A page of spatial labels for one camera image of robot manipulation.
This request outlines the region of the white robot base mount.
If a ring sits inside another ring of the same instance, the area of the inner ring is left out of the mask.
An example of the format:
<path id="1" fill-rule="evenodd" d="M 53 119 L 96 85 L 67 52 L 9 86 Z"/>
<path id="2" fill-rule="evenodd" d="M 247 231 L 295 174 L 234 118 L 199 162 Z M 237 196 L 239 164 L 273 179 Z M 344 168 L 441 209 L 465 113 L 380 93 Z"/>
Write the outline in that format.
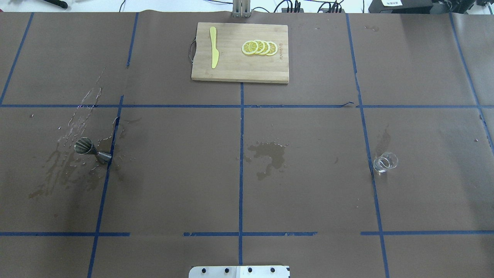
<path id="1" fill-rule="evenodd" d="M 196 266 L 188 274 L 189 278 L 290 278 L 289 266 Z"/>

